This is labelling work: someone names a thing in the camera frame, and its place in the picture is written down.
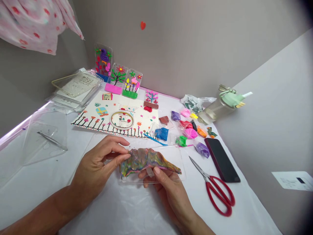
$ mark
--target red scissors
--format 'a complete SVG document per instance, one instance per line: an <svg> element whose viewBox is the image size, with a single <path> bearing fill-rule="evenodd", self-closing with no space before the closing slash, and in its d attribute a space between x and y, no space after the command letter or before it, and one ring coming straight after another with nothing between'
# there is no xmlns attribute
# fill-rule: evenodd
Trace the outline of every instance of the red scissors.
<svg viewBox="0 0 313 235"><path fill-rule="evenodd" d="M232 193L231 189L228 187L228 185L222 181L221 179L215 177L215 176L210 176L208 175L207 173L205 173L201 167L189 156L190 160L192 161L192 163L195 165L195 167L198 169L198 171L200 171L200 173L202 174L204 180L206 181L205 185L206 185L206 190L208 192L208 195L209 195L209 198L213 204L213 206L215 207L215 209L223 216L231 216L231 213L232 213L232 206L235 205L235 197L234 197L234 194ZM230 195L230 199L226 196L226 194L223 192L223 190L220 188L220 186L215 182L215 180L218 180L220 181L224 186L225 188L227 189L229 195ZM221 202L227 207L227 211L224 213L222 212L216 205L212 195L211 195L211 191L210 189L212 190L212 192L221 200Z"/></svg>

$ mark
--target purple bird figure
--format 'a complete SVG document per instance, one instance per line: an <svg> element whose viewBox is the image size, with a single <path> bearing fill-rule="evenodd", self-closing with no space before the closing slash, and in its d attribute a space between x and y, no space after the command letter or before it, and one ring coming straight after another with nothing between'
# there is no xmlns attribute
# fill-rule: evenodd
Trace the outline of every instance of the purple bird figure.
<svg viewBox="0 0 313 235"><path fill-rule="evenodd" d="M110 60L109 57L107 56L107 51L105 49L101 49L100 58L104 62L108 62Z"/></svg>

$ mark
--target black smartphone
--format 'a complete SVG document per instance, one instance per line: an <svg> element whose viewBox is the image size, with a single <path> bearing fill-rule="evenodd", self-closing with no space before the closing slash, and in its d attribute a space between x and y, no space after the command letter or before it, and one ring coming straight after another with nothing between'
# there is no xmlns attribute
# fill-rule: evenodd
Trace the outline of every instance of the black smartphone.
<svg viewBox="0 0 313 235"><path fill-rule="evenodd" d="M240 182L240 178L221 145L221 142L218 139L211 138L206 138L204 141L210 151L221 179L227 183Z"/></svg>

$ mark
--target orange clay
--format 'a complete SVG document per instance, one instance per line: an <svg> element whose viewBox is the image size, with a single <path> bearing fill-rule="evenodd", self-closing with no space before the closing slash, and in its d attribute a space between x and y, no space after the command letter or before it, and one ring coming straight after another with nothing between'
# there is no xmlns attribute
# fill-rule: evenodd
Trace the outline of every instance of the orange clay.
<svg viewBox="0 0 313 235"><path fill-rule="evenodd" d="M197 126L198 134L201 135L203 138L205 138L208 134L201 129L200 126Z"/></svg>

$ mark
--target forearm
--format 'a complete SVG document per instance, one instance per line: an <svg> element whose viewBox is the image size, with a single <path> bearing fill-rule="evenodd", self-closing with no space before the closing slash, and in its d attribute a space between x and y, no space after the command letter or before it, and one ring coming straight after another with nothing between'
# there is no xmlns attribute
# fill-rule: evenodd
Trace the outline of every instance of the forearm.
<svg viewBox="0 0 313 235"><path fill-rule="evenodd" d="M203 219L195 213L188 223L184 223L179 227L180 231L183 235L197 235L197 234L205 234L205 235L215 235L215 233L210 229L209 226L203 221Z"/></svg>
<svg viewBox="0 0 313 235"><path fill-rule="evenodd" d="M25 217L0 232L9 234L56 234L64 225L78 215L85 206L75 202L69 186L44 200Z"/></svg>

